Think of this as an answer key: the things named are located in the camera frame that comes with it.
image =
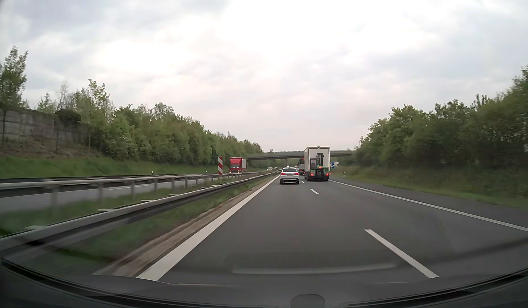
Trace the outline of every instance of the asphalt road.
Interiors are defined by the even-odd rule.
[[[438,291],[528,267],[528,212],[345,179],[275,179],[222,216],[138,278],[261,284],[284,300],[292,292],[320,294],[339,305],[353,296]],[[266,302],[262,292],[245,294]]]
[[[188,180],[188,186],[194,186],[195,180]],[[175,187],[184,187],[185,181],[175,181]],[[135,186],[135,193],[147,193],[154,189],[153,184],[141,184]],[[158,183],[158,188],[171,188],[171,183]],[[131,186],[119,186],[104,189],[104,198],[116,198],[131,193]],[[62,191],[58,193],[57,205],[78,201],[97,200],[98,189]],[[51,204],[50,193],[28,194],[25,196],[15,196],[0,198],[0,214],[9,212],[21,212],[26,210],[46,209]]]

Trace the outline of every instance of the guardrail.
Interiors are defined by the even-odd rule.
[[[107,209],[83,217],[42,226],[34,230],[9,234],[0,237],[0,256],[7,257],[8,261],[14,263],[25,262],[37,256],[42,256],[45,253],[65,248],[98,234],[103,234],[120,226],[191,203],[227,189],[228,187],[268,177],[276,173],[277,171],[265,173],[251,178],[213,185],[197,191],[186,192],[158,200]]]
[[[72,190],[86,190],[98,189],[98,198],[100,202],[103,200],[104,188],[131,186],[131,198],[135,198],[135,188],[140,184],[154,184],[154,190],[158,189],[158,183],[171,182],[171,189],[174,189],[176,181],[185,181],[185,187],[188,187],[189,180],[195,180],[198,185],[199,180],[205,181],[215,178],[237,178],[244,175],[251,175],[259,173],[243,172],[243,173],[226,173],[226,174],[193,174],[193,175],[158,175],[158,176],[144,176],[139,178],[121,177],[121,178],[87,178],[83,180],[57,180],[57,181],[32,181],[32,182],[15,182],[15,183],[0,183],[0,198],[23,196],[27,194],[51,193],[51,206],[57,202],[57,194],[61,191]]]
[[[0,179],[0,183],[21,183],[21,182],[49,182],[49,181],[70,181],[70,180],[101,180],[101,179],[129,179],[143,177],[171,177],[173,175],[201,175],[201,174],[137,174],[137,175],[93,175],[90,177],[46,177],[46,178],[10,178]]]

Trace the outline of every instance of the road sign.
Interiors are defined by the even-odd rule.
[[[219,174],[222,175],[222,157],[219,157]]]

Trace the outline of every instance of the distant car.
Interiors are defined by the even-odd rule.
[[[296,168],[286,167],[281,171],[281,177],[279,178],[279,183],[296,183],[300,184],[300,174],[296,171]]]

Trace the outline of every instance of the truck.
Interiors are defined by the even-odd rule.
[[[309,146],[304,150],[304,178],[307,181],[328,181],[330,178],[331,148]]]
[[[298,160],[298,173],[300,173],[300,175],[304,175],[304,158],[300,158]]]
[[[247,170],[247,160],[242,157],[230,158],[230,173],[245,172]]]

